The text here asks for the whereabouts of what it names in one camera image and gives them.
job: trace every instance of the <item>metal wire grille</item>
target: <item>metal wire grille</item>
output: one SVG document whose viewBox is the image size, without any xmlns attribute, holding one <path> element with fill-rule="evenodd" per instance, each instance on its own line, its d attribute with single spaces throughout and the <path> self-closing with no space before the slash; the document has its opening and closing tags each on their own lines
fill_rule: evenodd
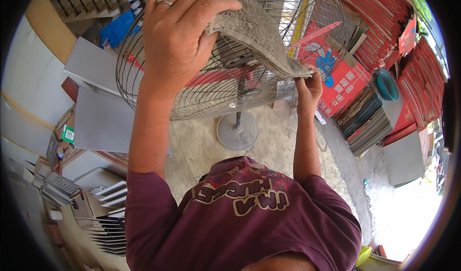
<svg viewBox="0 0 461 271">
<path fill-rule="evenodd" d="M 256 0 L 273 18 L 287 50 L 300 61 L 315 64 L 326 56 L 326 45 L 341 59 L 348 41 L 344 14 L 339 0 Z M 142 20 L 143 13 L 136 22 Z M 142 28 L 126 37 L 117 61 L 117 86 L 125 101 L 135 109 L 139 82 L 143 76 Z M 329 64 L 323 79 L 334 70 Z M 293 78 L 280 78 L 260 65 L 244 45 L 218 36 L 205 67 L 175 98 L 171 120 L 218 116 L 242 111 L 283 99 L 296 92 Z"/>
</svg>

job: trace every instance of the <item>hand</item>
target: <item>hand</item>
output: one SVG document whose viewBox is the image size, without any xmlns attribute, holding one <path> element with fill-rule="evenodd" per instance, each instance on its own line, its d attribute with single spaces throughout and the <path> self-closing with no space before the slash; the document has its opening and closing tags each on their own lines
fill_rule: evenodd
<svg viewBox="0 0 461 271">
<path fill-rule="evenodd" d="M 203 33 L 219 12 L 239 10 L 237 0 L 148 0 L 143 39 L 146 60 L 141 90 L 156 99 L 173 100 L 206 64 L 217 33 Z"/>
<path fill-rule="evenodd" d="M 309 70 L 314 71 L 312 78 L 296 78 L 296 89 L 298 89 L 298 116 L 314 120 L 315 110 L 322 96 L 322 76 L 319 68 L 303 63 Z"/>
</svg>

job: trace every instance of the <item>t-shirt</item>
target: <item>t-shirt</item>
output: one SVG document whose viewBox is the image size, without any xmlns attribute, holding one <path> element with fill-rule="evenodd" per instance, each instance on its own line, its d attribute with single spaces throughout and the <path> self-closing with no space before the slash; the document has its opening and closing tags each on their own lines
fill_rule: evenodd
<svg viewBox="0 0 461 271">
<path fill-rule="evenodd" d="M 350 271 L 361 229 L 324 179 L 303 185 L 248 157 L 211 167 L 176 206 L 157 174 L 130 172 L 126 258 L 134 270 L 238 271 L 278 253 L 304 253 L 318 270 Z"/>
</svg>

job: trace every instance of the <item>cartoon graphic on box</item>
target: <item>cartoon graphic on box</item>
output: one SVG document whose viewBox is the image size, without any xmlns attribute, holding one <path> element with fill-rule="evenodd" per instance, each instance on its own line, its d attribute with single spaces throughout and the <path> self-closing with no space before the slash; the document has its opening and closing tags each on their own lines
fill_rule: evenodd
<svg viewBox="0 0 461 271">
<path fill-rule="evenodd" d="M 320 69 L 322 81 L 324 82 L 325 86 L 333 87 L 334 81 L 333 77 L 331 76 L 331 72 L 337 58 L 335 55 L 332 55 L 331 48 L 328 45 L 326 45 L 326 47 L 327 49 L 325 53 L 324 48 L 319 43 L 312 42 L 306 46 L 306 50 L 318 53 L 319 56 L 315 59 L 315 64 Z"/>
</svg>

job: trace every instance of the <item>dust filter pad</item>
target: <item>dust filter pad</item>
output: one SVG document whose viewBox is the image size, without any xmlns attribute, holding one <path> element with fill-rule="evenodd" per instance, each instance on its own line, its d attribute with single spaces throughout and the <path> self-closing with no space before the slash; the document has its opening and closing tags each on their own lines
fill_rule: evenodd
<svg viewBox="0 0 461 271">
<path fill-rule="evenodd" d="M 287 56 L 275 22 L 255 0 L 238 0 L 242 8 L 217 14 L 205 33 L 219 32 L 245 45 L 267 69 L 281 78 L 312 77 L 313 71 Z"/>
</svg>

